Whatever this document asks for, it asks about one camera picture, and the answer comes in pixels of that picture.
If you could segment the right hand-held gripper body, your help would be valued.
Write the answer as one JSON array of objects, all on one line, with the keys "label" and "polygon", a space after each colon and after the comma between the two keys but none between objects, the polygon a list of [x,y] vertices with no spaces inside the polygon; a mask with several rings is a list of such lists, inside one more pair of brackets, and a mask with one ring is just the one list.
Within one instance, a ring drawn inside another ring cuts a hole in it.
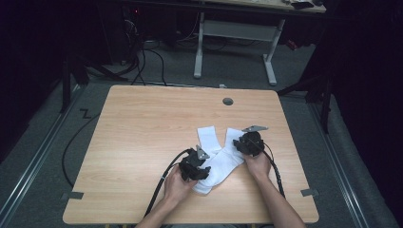
[{"label": "right hand-held gripper body", "polygon": [[264,141],[261,138],[260,131],[267,130],[267,126],[252,125],[242,129],[243,135],[239,137],[241,146],[244,147],[245,155],[253,157],[264,151]]}]

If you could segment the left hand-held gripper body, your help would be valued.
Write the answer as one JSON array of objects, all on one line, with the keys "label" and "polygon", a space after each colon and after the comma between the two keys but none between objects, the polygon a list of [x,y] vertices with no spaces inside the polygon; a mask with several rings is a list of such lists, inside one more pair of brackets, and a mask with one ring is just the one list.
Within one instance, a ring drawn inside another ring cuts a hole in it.
[{"label": "left hand-held gripper body", "polygon": [[206,173],[202,173],[202,165],[210,156],[198,145],[196,148],[186,149],[185,152],[188,156],[179,163],[182,179],[184,181],[193,181],[198,175],[206,175]]}]

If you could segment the white sock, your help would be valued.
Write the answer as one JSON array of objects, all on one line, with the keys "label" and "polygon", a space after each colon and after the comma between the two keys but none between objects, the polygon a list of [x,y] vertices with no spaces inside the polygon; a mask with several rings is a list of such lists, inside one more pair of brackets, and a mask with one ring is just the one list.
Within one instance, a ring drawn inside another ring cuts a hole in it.
[{"label": "white sock", "polygon": [[243,132],[234,128],[228,128],[225,135],[225,144],[219,153],[206,160],[201,166],[205,168],[211,166],[209,176],[205,180],[199,180],[193,190],[202,195],[207,195],[215,186],[221,184],[232,171],[244,162],[242,154],[233,145],[233,140],[237,140]]},{"label": "white sock", "polygon": [[200,147],[211,158],[215,157],[221,150],[216,129],[214,126],[201,127],[197,129]]}]

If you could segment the person's right hand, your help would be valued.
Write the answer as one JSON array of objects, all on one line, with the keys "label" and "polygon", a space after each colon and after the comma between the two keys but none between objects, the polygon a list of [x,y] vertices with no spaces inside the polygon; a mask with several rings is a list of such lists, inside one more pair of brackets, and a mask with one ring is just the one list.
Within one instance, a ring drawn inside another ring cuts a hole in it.
[{"label": "person's right hand", "polygon": [[251,155],[244,155],[244,160],[252,177],[255,181],[267,180],[271,169],[269,159],[263,154],[253,157]]}]

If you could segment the person's left hand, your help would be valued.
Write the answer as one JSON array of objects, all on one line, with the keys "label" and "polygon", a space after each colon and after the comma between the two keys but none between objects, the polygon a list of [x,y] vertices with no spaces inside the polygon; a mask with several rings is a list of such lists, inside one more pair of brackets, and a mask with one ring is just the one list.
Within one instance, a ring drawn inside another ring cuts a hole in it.
[{"label": "person's left hand", "polygon": [[163,199],[172,205],[177,205],[188,196],[196,183],[196,180],[183,180],[180,168],[175,166],[165,180]]}]

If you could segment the black metal stand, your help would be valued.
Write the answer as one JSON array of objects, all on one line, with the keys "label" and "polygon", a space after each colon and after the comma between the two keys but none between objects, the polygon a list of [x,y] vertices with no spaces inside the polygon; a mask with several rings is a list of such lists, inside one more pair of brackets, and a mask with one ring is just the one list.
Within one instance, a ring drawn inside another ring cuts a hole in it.
[{"label": "black metal stand", "polygon": [[331,95],[333,80],[329,75],[317,75],[299,80],[296,84],[290,85],[278,91],[279,96],[284,96],[293,91],[306,91],[305,101],[307,103],[321,102],[319,123],[325,133],[329,132],[328,118],[331,111]]},{"label": "black metal stand", "polygon": [[62,113],[67,110],[71,101],[71,78],[74,78],[75,82],[80,86],[86,86],[89,82],[85,62],[83,58],[77,54],[69,54],[63,62]]}]

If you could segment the white-framed wooden desk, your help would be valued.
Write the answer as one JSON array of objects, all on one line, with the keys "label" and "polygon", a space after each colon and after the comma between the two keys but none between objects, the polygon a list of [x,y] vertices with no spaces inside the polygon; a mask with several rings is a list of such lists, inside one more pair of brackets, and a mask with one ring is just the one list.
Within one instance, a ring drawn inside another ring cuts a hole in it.
[{"label": "white-framed wooden desk", "polygon": [[[310,9],[294,9],[293,2],[310,2],[314,5]],[[279,12],[302,12],[304,15],[325,13],[323,5],[315,4],[314,0],[201,0],[205,6],[207,3],[217,3],[224,5],[235,5],[252,7],[257,10],[278,10]],[[203,38],[205,36],[234,38],[250,41],[268,42],[268,52],[262,55],[266,75],[270,86],[277,84],[275,72],[273,70],[272,58],[278,45],[278,40],[285,24],[285,17],[278,19],[276,25],[264,25],[263,23],[252,24],[242,22],[229,22],[224,19],[205,19],[204,13],[200,13],[198,47],[196,52],[194,77],[199,79],[202,76],[203,59]]]}]

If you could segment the dark item on desk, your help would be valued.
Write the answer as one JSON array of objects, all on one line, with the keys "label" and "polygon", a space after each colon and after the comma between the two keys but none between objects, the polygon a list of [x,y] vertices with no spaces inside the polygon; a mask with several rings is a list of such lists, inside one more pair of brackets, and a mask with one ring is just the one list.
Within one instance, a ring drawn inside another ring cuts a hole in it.
[{"label": "dark item on desk", "polygon": [[310,8],[314,7],[314,5],[310,2],[293,2],[293,3],[291,3],[291,6],[295,10],[310,9]]}]

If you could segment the metal floor rail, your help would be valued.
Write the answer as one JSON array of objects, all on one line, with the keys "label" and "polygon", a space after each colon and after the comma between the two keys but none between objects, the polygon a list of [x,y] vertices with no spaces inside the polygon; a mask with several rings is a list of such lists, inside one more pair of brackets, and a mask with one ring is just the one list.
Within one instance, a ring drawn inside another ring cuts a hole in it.
[{"label": "metal floor rail", "polygon": [[313,116],[320,136],[324,141],[330,166],[333,170],[341,195],[344,198],[351,218],[355,224],[355,228],[369,228],[369,223],[363,214],[361,205],[356,197],[356,193],[336,153],[336,148],[334,147],[330,135],[324,131],[321,125],[320,114],[317,106],[315,104],[307,104],[307,106],[310,110],[311,115]]},{"label": "metal floor rail", "polygon": [[63,90],[57,86],[33,115],[28,128],[0,164],[0,228],[6,228],[10,223],[47,158],[68,112],[85,88],[84,85],[75,85],[67,109],[60,111]]}]

